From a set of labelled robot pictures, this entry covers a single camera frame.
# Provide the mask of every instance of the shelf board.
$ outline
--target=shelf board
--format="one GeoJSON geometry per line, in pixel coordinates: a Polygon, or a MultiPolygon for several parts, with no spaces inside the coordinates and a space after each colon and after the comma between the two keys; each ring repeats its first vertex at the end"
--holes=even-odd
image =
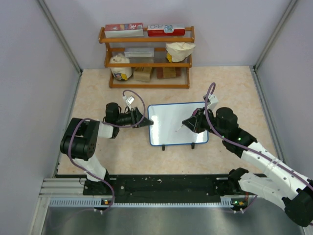
{"type": "Polygon", "coordinates": [[[110,59],[112,56],[123,53],[125,48],[115,47],[110,48],[110,51],[106,54],[106,59],[104,62],[105,67],[180,67],[180,68],[190,68],[192,65],[192,57],[189,55],[182,62],[170,63],[166,59],[166,49],[164,47],[155,48],[155,56],[153,58],[129,58],[130,63],[127,64],[111,64],[110,59]]]}
{"type": "Polygon", "coordinates": [[[99,32],[99,43],[194,43],[195,32],[194,27],[186,27],[185,30],[191,32],[190,37],[133,37],[133,38],[106,38],[104,33],[104,27],[101,27],[99,32]]]}
{"type": "Polygon", "coordinates": [[[130,77],[127,81],[118,81],[111,73],[110,88],[178,88],[189,89],[189,68],[182,68],[181,76],[176,78],[157,79],[156,70],[153,70],[150,82],[136,81],[130,77]]]}

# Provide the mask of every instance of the plastic bag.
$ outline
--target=plastic bag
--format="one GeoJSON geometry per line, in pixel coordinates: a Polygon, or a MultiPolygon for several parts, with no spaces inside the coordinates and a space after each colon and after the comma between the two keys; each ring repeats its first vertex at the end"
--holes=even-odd
{"type": "MultiPolygon", "coordinates": [[[[126,58],[125,55],[123,54],[117,54],[110,59],[111,64],[120,64],[120,63],[129,64],[129,62],[130,62],[129,59],[126,58]]],[[[111,71],[113,76],[117,80],[127,81],[128,78],[133,74],[133,70],[131,67],[112,67],[111,71]]]]}
{"type": "Polygon", "coordinates": [[[167,59],[169,62],[180,62],[189,56],[194,48],[194,43],[167,43],[167,59]]]}

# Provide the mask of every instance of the red and white box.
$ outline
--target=red and white box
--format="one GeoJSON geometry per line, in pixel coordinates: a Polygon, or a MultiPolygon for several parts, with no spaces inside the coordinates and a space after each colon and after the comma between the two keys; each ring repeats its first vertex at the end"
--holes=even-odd
{"type": "Polygon", "coordinates": [[[148,26],[149,37],[184,36],[185,26],[177,24],[153,24],[148,26]]]}
{"type": "Polygon", "coordinates": [[[106,24],[107,38],[143,37],[143,23],[106,24]]]}

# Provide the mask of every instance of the beige table surface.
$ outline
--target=beige table surface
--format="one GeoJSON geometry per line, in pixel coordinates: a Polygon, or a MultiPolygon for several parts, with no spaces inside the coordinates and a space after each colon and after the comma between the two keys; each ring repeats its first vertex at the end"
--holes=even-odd
{"type": "MultiPolygon", "coordinates": [[[[84,70],[72,117],[102,120],[105,106],[118,103],[122,109],[123,89],[109,88],[109,69],[84,70]]],[[[211,82],[216,82],[214,94],[219,99],[215,111],[230,107],[238,116],[239,126],[251,133],[272,154],[276,154],[269,135],[263,110],[248,66],[192,67],[190,89],[134,89],[150,104],[203,101],[211,82]]],[[[142,112],[139,99],[134,102],[142,112]]],[[[228,152],[222,141],[210,135],[206,144],[151,146],[148,127],[120,129],[116,139],[98,139],[96,156],[109,174],[216,174],[243,167],[260,171],[228,152]]],[[[58,174],[80,174],[66,155],[60,160],[58,174]]]]}

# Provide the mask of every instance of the whiteboard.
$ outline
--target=whiteboard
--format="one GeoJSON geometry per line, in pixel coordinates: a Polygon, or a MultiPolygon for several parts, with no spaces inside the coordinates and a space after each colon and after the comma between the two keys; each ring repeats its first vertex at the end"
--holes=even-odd
{"type": "Polygon", "coordinates": [[[207,131],[196,134],[185,126],[180,128],[181,122],[189,118],[196,108],[203,107],[204,102],[149,105],[148,118],[154,122],[149,126],[150,144],[159,146],[207,143],[209,141],[207,131]]]}

